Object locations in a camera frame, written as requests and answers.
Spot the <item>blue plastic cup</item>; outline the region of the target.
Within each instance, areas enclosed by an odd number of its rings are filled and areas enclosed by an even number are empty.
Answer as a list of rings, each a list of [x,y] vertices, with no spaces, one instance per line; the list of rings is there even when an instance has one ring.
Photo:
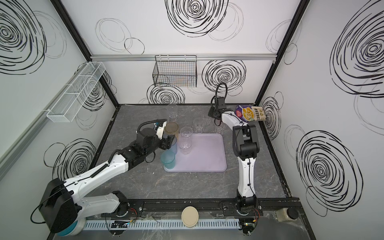
[[[171,143],[171,147],[170,147],[170,151],[173,152],[175,155],[177,154],[178,152],[178,144],[177,144],[177,141],[178,139],[177,138],[174,138],[172,143]]]

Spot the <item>yellow plastic cup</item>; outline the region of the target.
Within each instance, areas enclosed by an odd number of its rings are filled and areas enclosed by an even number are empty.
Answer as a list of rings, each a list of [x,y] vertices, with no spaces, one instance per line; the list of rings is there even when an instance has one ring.
[[[179,134],[179,125],[175,122],[169,122],[166,124],[165,131],[167,135],[174,135],[177,138]]]

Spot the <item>teal plastic cup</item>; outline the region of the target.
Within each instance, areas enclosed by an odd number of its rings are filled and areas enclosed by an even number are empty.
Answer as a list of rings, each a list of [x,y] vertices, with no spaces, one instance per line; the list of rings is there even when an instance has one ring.
[[[176,165],[175,154],[171,150],[166,150],[161,155],[161,162],[166,169],[173,169]]]

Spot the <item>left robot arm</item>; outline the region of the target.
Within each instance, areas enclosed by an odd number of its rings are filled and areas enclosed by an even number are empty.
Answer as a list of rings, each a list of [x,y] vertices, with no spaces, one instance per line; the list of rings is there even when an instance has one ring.
[[[175,136],[164,137],[167,123],[167,119],[144,122],[136,131],[136,140],[123,149],[114,150],[104,163],[66,180],[51,180],[36,208],[44,219],[43,224],[52,234],[75,235],[84,227],[87,217],[114,214],[124,218],[133,211],[120,191],[98,197],[87,195],[108,180],[143,163],[157,149],[170,149]]]

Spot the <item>clear faceted glass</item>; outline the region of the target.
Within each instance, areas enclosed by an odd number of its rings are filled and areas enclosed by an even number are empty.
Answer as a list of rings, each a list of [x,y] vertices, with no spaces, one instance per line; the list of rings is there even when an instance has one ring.
[[[192,140],[190,138],[180,138],[178,146],[182,154],[188,155],[192,150]]]

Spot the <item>lilac plastic tray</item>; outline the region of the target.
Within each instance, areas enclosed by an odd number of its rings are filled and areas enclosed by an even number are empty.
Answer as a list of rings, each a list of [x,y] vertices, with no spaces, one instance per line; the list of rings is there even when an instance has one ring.
[[[223,137],[220,134],[193,134],[191,147],[182,148],[178,142],[178,151],[173,168],[164,168],[167,172],[224,172],[227,161]]]

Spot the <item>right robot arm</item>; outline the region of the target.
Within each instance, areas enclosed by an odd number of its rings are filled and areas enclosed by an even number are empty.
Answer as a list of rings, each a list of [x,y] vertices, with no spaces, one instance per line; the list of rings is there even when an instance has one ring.
[[[255,124],[247,123],[227,108],[224,97],[212,97],[208,116],[220,120],[232,130],[233,152],[239,162],[237,211],[241,215],[246,215],[258,207],[254,187],[254,168],[260,152],[257,128]]]

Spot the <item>clear glass back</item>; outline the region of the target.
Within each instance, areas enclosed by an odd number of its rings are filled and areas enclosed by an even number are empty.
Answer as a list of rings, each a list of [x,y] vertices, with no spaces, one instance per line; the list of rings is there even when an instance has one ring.
[[[178,117],[178,106],[176,104],[169,104],[167,110],[170,119],[176,119]]]

